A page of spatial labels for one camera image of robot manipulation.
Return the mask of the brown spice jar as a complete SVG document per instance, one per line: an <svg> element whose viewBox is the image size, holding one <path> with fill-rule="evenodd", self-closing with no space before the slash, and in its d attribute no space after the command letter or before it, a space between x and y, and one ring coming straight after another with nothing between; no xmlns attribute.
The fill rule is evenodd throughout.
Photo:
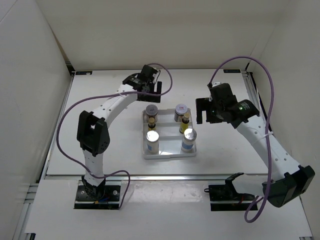
<svg viewBox="0 0 320 240"><path fill-rule="evenodd" d="M155 104L149 104L145 109L146 119L153 118L155 122L158 121L158 107Z"/></svg>
<svg viewBox="0 0 320 240"><path fill-rule="evenodd" d="M177 104L175 107L175 112L174 112L174 120L176 122L181 122L183 116L185 115L185 113L188 112L188 108L185 104Z"/></svg>

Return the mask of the yellow small bottle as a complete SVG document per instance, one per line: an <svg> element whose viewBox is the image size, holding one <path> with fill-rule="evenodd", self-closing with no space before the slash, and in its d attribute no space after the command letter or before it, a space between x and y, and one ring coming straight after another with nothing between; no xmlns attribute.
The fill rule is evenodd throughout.
<svg viewBox="0 0 320 240"><path fill-rule="evenodd" d="M148 131L155 131L156 130L156 121L153 117L148 119Z"/></svg>
<svg viewBox="0 0 320 240"><path fill-rule="evenodd" d="M179 127L179 132L181 134L183 134L185 130L189 127L189 122L190 122L190 114L186 112L181 119L181 123Z"/></svg>

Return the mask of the white silver-cap bottle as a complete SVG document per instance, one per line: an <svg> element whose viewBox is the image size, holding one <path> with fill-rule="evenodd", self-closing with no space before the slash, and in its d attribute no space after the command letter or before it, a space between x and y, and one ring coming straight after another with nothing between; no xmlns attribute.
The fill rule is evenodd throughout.
<svg viewBox="0 0 320 240"><path fill-rule="evenodd" d="M150 130L146 133L146 145L150 153L159 153L159 139L160 136L155 130Z"/></svg>
<svg viewBox="0 0 320 240"><path fill-rule="evenodd" d="M195 153L197 132L193 128L188 128L183 133L183 139L181 142L181 150L186 153Z"/></svg>

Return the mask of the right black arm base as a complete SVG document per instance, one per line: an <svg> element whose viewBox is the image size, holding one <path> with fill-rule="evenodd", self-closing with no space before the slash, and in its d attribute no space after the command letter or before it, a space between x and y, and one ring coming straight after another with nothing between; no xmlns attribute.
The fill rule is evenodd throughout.
<svg viewBox="0 0 320 240"><path fill-rule="evenodd" d="M232 185L233 181L243 173L235 173L223 184L209 184L203 191L209 194L210 210L212 212L244 212L255 196L248 193L238 193Z"/></svg>

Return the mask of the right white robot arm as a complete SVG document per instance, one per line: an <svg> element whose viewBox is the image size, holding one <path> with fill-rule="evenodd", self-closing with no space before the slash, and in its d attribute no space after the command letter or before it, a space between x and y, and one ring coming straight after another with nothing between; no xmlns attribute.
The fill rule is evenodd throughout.
<svg viewBox="0 0 320 240"><path fill-rule="evenodd" d="M210 124L228 123L250 143L268 168L263 178L239 172L228 177L222 193L230 200L243 194L261 196L280 208L303 194L315 177L314 169L302 166L266 130L263 118L255 105L245 99L238 101L228 83L208 84L209 97L197 98L196 122L202 124L202 112Z"/></svg>

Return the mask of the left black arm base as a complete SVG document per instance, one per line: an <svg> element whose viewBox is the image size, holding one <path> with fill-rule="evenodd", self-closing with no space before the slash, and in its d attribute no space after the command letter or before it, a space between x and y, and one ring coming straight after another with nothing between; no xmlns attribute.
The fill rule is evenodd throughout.
<svg viewBox="0 0 320 240"><path fill-rule="evenodd" d="M102 193L92 197L86 187L79 183L76 190L74 209L76 210L118 210L120 208L121 184L105 184Z"/></svg>

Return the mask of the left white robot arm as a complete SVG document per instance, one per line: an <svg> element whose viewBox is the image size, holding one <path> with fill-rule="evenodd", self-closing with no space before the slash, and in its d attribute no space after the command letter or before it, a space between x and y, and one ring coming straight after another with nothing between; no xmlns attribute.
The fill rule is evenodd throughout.
<svg viewBox="0 0 320 240"><path fill-rule="evenodd" d="M115 95L96 109L83 111L79 115L76 139L84 155L87 168L82 177L85 192L95 201L104 198L106 178L103 173L103 153L109 147L108 127L113 120L135 101L159 103L162 84L156 83L159 71L144 65L141 72L132 74L122 81Z"/></svg>

